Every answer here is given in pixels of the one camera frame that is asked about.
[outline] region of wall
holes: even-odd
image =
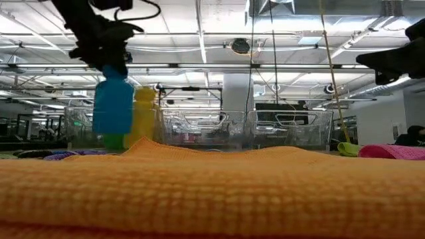
[[[8,104],[0,101],[0,117],[16,119],[18,114],[32,114],[32,107],[24,104]]]
[[[250,81],[250,75],[225,74],[222,97],[223,110],[241,112],[245,112],[246,110],[252,111],[254,109],[254,88],[253,80]]]
[[[404,93],[407,127],[412,125],[425,126],[425,94]]]
[[[394,143],[392,127],[397,125],[398,133],[407,132],[406,109],[402,90],[391,96],[378,96],[375,102],[356,102],[343,116],[357,117],[359,145]]]

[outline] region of rope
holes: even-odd
[[[338,107],[338,114],[339,114],[339,120],[341,121],[341,129],[344,132],[345,139],[347,140],[347,143],[350,143],[350,137],[348,135],[347,126],[344,123],[343,118],[343,112],[341,110],[341,104],[339,103],[339,95],[338,95],[338,87],[337,82],[335,81],[335,73],[333,71],[333,64],[332,64],[332,57],[331,57],[331,50],[329,49],[329,41],[327,38],[327,32],[326,32],[326,26],[325,26],[325,8],[323,7],[323,0],[319,0],[319,8],[320,8],[320,19],[321,24],[323,25],[323,36],[325,37],[325,43],[326,43],[326,53],[327,53],[327,59],[329,62],[329,68],[331,70],[331,77],[332,77],[332,85],[333,89],[335,91],[335,99],[337,101],[337,107]]]

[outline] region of white column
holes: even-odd
[[[27,133],[27,139],[30,140],[31,139],[31,132],[33,130],[33,119],[29,118],[29,124],[28,124],[28,133]]]
[[[249,74],[225,74],[223,79],[223,110],[245,112],[254,109],[253,81]]]

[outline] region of pink cloth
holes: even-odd
[[[425,148],[399,145],[368,145],[360,150],[359,157],[425,160]]]

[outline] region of purple cloth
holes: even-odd
[[[97,150],[62,151],[61,153],[47,156],[44,158],[44,160],[59,161],[73,155],[105,155],[105,154],[106,154],[105,151],[97,151]]]
[[[73,155],[77,155],[77,153],[75,153],[75,152],[68,152],[68,153],[63,153],[63,154],[50,155],[50,156],[45,157],[44,160],[47,160],[47,161],[59,161],[59,160],[62,160],[64,158],[66,158],[66,157],[73,156]]]

